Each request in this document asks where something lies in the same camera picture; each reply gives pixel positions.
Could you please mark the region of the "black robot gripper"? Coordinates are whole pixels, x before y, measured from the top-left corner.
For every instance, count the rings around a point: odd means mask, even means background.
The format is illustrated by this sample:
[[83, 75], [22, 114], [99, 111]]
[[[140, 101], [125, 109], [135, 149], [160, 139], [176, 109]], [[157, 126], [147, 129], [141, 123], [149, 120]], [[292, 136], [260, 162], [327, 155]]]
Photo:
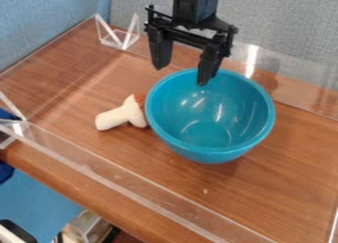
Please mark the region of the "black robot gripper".
[[216, 15], [218, 0], [172, 0], [171, 14], [159, 11], [155, 4], [147, 7], [152, 64], [157, 70], [171, 62], [175, 41], [201, 49], [197, 63], [199, 86], [215, 77], [223, 57], [231, 54], [238, 28]]

